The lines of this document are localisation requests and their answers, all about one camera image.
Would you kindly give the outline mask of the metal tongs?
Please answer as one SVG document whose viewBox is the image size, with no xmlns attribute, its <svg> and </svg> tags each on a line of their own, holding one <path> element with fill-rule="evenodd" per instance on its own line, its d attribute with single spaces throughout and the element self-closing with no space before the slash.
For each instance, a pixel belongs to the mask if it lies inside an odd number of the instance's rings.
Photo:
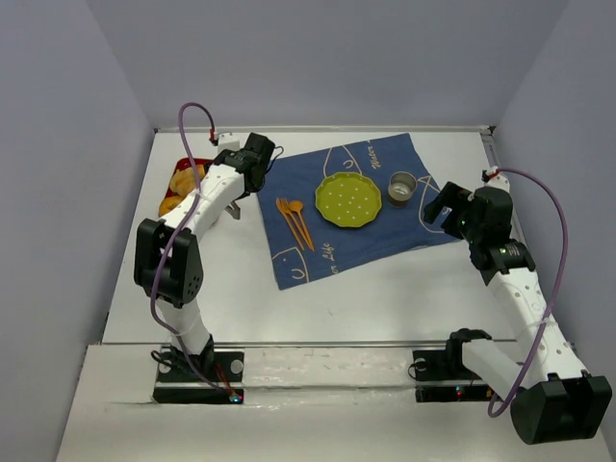
<svg viewBox="0 0 616 462">
<path fill-rule="evenodd" d="M 242 216 L 240 206 L 232 201 L 228 206 L 225 207 L 225 211 L 232 217 L 234 220 L 240 220 Z"/>
</svg>

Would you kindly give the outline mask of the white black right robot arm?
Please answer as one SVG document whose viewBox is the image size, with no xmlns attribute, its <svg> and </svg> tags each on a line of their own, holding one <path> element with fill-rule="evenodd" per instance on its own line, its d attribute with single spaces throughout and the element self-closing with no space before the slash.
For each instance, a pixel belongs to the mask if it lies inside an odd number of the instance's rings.
<svg viewBox="0 0 616 462">
<path fill-rule="evenodd" d="M 481 329 L 450 333 L 417 371 L 418 380 L 477 377 L 501 400 L 492 417 L 508 411 L 528 445 L 592 439 L 612 398 L 607 379 L 591 374 L 568 346 L 542 293 L 534 260 L 511 236 L 513 201 L 506 179 L 495 176 L 471 192 L 448 182 L 423 209 L 433 222 L 449 211 L 445 233 L 468 243 L 473 266 L 504 312 L 523 364 L 511 360 Z"/>
</svg>

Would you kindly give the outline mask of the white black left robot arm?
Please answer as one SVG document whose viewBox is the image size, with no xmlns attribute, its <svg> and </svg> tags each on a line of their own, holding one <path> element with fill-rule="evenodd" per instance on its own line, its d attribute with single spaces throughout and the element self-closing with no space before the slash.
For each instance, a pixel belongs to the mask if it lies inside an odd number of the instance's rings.
<svg viewBox="0 0 616 462">
<path fill-rule="evenodd" d="M 197 296 L 204 281 L 199 243 L 223 212 L 241 217 L 237 201 L 265 185 L 275 143 L 251 133 L 244 143 L 222 135 L 208 165 L 188 156 L 186 195 L 159 219 L 137 230 L 134 281 L 149 298 L 150 315 L 171 335 L 171 351 L 204 375 L 214 361 L 214 340 Z"/>
</svg>

